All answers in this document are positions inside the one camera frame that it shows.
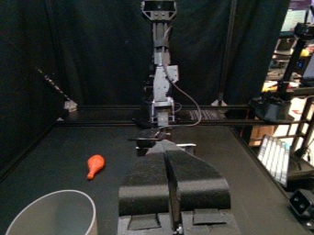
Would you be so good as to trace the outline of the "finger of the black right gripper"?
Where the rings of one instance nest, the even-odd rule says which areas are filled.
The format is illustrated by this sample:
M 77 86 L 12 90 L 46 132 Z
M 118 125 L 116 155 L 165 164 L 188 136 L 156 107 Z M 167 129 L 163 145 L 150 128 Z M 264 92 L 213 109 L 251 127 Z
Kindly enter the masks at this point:
M 163 140 L 169 140 L 169 138 L 129 138 L 126 139 L 126 141 L 136 141 L 136 142 L 157 142 L 157 141 L 163 141 Z
M 144 141 L 137 143 L 136 149 L 138 151 L 146 151 L 156 145 L 165 146 L 167 148 L 180 148 L 184 151 L 193 150 L 196 148 L 196 145 L 193 143 L 173 143 L 171 141 Z

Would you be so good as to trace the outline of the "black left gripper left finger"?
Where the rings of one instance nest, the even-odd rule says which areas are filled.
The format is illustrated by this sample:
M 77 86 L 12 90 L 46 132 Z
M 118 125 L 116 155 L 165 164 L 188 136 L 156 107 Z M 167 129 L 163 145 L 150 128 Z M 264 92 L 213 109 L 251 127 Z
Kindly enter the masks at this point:
M 180 204 L 163 140 L 134 162 L 118 188 L 117 235 L 179 235 Z

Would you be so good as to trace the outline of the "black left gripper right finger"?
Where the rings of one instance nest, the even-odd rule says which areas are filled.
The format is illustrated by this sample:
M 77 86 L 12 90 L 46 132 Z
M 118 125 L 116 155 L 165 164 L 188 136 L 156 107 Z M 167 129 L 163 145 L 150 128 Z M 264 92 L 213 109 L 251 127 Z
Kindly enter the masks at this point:
M 164 155 L 172 223 L 180 235 L 240 235 L 227 180 L 215 167 L 181 150 Z

